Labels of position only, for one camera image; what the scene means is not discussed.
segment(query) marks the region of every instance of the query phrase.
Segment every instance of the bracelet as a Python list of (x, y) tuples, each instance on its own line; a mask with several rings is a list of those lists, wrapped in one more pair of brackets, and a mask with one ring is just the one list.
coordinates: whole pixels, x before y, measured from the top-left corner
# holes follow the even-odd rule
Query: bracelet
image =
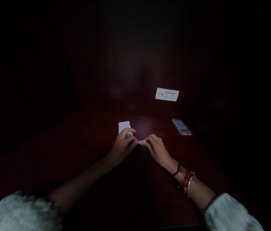
[(187, 196), (189, 197), (189, 185), (193, 179), (193, 177), (195, 177), (195, 172), (192, 171), (185, 171), (181, 168), (180, 163), (178, 163), (178, 170), (172, 174), (172, 176), (176, 176), (179, 172), (185, 174), (185, 178), (184, 181), (181, 185), (183, 185), (183, 193), (187, 194)]
[(189, 197), (189, 186), (190, 186), (190, 183), (191, 183), (193, 177), (196, 177), (195, 174), (193, 174), (192, 176), (190, 176), (190, 179), (189, 179), (189, 182), (188, 182), (188, 189), (187, 189), (187, 196), (188, 196), (188, 198), (190, 198)]
[(172, 176), (176, 176), (179, 173), (180, 168), (181, 168), (180, 163), (178, 163), (177, 172), (173, 173)]

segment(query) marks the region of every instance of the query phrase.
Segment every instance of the dark red wall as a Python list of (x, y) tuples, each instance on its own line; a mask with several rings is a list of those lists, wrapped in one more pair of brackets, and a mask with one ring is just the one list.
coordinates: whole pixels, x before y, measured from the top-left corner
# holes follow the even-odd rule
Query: dark red wall
[(231, 17), (190, 121), (271, 230), (271, 4), (240, 5)]
[(0, 4), (0, 157), (79, 109), (56, 9)]
[[(186, 116), (227, 20), (215, 4), (183, 1), (64, 6), (62, 31), (82, 107)], [(157, 87), (179, 90), (178, 101), (155, 100)]]

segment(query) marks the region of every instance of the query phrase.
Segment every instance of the forearm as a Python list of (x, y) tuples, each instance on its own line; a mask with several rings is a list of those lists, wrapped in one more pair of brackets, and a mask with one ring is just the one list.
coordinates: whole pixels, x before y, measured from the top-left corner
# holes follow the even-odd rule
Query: forearm
[[(177, 171), (178, 162), (174, 159), (170, 161), (170, 164), (166, 166), (166, 170), (173, 174)], [(182, 184), (185, 179), (185, 175), (179, 172), (174, 178), (177, 180), (179, 184)], [(207, 187), (203, 182), (201, 182), (198, 178), (193, 178), (189, 185), (189, 197), (194, 201), (198, 209), (203, 213), (214, 198), (215, 193)]]
[(68, 211), (86, 191), (102, 176), (115, 167), (106, 157), (99, 160), (85, 172), (52, 191), (47, 197), (61, 213)]

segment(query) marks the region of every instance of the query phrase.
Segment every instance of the dark wooden table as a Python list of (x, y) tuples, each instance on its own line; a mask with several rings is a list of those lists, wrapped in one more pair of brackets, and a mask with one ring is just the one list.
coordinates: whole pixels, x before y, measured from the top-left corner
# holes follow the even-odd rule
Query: dark wooden table
[[(196, 134), (180, 135), (171, 118), (80, 111), (0, 159), (0, 199), (15, 191), (45, 195), (104, 157), (130, 121), (142, 140), (155, 133), (173, 158), (218, 192), (235, 190)], [(194, 204), (143, 146), (103, 177), (66, 216), (65, 225), (89, 229), (156, 229), (203, 224)]]

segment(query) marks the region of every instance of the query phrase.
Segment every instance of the white paper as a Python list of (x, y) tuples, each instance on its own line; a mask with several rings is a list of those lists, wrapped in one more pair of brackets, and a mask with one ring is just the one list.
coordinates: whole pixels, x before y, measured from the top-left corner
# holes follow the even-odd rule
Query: white paper
[(146, 140), (136, 141), (136, 142), (138, 142), (140, 145), (144, 145), (144, 143), (146, 143)]
[[(122, 130), (124, 130), (125, 128), (131, 128), (130, 126), (130, 122), (129, 121), (125, 121), (125, 122), (119, 122), (118, 123), (118, 134), (120, 134), (122, 132)], [(133, 132), (128, 132), (128, 134), (126, 134), (126, 137), (133, 135)]]

